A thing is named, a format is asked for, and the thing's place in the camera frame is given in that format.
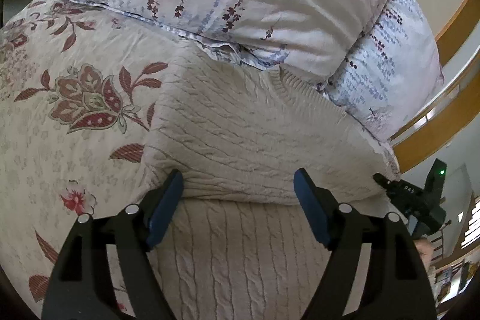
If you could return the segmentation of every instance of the window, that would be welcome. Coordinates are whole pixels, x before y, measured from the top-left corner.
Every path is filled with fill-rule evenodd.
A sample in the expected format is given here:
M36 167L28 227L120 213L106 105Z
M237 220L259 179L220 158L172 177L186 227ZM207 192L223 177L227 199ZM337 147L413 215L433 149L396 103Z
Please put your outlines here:
M469 221L469 230L465 232L465 240L462 242L462 248L472 244L480 238L480 199L476 200L475 207L472 209L472 219ZM463 213L458 215L458 221L461 221Z

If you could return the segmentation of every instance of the floral pillowcase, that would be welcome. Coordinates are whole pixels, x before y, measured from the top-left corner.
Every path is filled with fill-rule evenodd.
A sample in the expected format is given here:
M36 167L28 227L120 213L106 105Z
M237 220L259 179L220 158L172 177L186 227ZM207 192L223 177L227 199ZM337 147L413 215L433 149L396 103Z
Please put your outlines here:
M437 45L416 0L388 0L325 87L378 140L409 122L443 84Z

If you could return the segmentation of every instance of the floral bedspread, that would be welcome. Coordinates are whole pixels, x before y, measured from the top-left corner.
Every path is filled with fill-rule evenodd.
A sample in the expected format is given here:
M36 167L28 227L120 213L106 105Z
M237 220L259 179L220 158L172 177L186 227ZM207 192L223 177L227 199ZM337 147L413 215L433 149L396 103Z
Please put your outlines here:
M178 168L185 199L150 255L177 318L299 318L328 259L299 167L345 202L398 176L388 148L278 67L68 0L34 0L0 31L0 263L38 315L77 216L117 214Z

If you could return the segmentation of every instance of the paisley flower pattern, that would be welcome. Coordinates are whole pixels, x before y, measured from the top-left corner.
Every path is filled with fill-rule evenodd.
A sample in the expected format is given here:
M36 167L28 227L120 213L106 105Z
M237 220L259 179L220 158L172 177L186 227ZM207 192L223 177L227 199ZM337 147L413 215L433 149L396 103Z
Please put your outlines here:
M122 67L118 81L128 96L130 104L124 104L122 96L114 84L113 75L104 77L102 73L88 63L84 63L80 70L69 67L68 75L55 79L53 88L50 88L50 74L45 70L40 77L42 88L26 88L17 95L14 102L26 100L38 92L47 91L47 101L53 104L48 116L68 125L67 133L82 129L103 130L118 125L124 134L127 131L127 120L133 121L149 131L155 112L155 103L146 111L146 123L140 119L138 112L142 109L134 104L133 92L137 87L159 88L162 82L153 77L144 75L155 74L167 68L167 63L156 62L145 66L138 77L132 81L131 74ZM143 145L128 144L111 153L111 159L123 159L139 163L143 154Z

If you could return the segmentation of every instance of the black device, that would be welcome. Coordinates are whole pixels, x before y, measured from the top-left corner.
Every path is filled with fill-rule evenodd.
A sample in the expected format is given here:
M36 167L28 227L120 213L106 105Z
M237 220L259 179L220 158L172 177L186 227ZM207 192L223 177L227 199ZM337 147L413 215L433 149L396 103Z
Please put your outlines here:
M446 212L440 207L447 165L435 159L422 189L404 180L390 181L381 174L373 176L392 204L409 220L408 229L414 239L432 235L445 222Z
M293 183L315 239L332 251L302 319L436 319L422 260L398 214L371 217L338 204L304 169L295 172ZM146 252L161 242L182 191L182 174L173 170L163 186L116 216L79 216L53 268L42 320L174 320ZM371 243L372 249L361 305L342 316L363 243ZM136 318L117 307L106 244L117 246Z

